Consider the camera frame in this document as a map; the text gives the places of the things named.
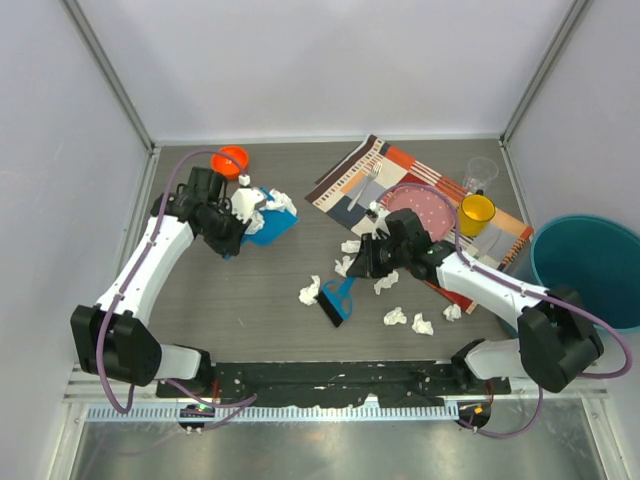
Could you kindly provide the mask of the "blue dustpan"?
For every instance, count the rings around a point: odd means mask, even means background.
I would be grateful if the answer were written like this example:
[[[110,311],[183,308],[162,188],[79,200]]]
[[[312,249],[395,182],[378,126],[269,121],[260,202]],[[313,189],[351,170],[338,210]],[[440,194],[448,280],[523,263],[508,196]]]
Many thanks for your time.
[[[247,241],[257,246],[268,246],[288,230],[290,230],[298,222],[297,215],[294,216],[288,212],[264,210],[263,207],[268,199],[269,191],[264,187],[255,188],[260,188],[266,194],[266,200],[256,206],[256,210],[259,210],[264,217],[265,225],[264,228],[257,232],[255,235],[244,234],[241,240],[241,246],[244,245]],[[223,211],[231,213],[231,197],[224,198]]]

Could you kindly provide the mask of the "blue hand brush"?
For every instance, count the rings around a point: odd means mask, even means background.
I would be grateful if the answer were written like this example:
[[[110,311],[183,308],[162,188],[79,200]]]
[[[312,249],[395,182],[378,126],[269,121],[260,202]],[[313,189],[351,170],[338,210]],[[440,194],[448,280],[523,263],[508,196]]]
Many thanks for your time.
[[[351,288],[354,283],[354,277],[330,280],[318,291],[317,302],[336,328],[339,328],[352,315]]]

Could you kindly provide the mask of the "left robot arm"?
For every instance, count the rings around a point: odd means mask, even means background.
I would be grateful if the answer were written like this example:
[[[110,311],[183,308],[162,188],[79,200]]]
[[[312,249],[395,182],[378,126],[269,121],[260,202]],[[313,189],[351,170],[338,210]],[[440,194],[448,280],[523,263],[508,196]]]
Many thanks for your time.
[[[211,386],[208,352],[161,344],[148,324],[170,272],[196,238],[224,258],[238,254],[265,194],[250,187],[246,175],[233,194],[227,186],[222,174],[195,167],[187,182],[169,188],[154,202],[146,230],[114,283],[94,305],[80,305],[71,316],[84,372],[134,386],[171,379],[196,393]]]

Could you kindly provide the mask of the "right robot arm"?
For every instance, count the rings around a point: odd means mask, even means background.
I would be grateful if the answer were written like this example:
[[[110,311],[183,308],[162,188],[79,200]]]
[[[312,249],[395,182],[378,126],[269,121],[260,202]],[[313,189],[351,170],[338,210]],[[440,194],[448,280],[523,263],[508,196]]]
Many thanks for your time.
[[[387,215],[374,233],[362,235],[347,274],[379,279],[396,269],[472,300],[515,330],[511,340],[480,339],[457,352],[452,362],[461,380],[527,377],[558,393],[604,352],[575,291],[548,290],[484,267],[452,243],[432,241],[410,209]]]

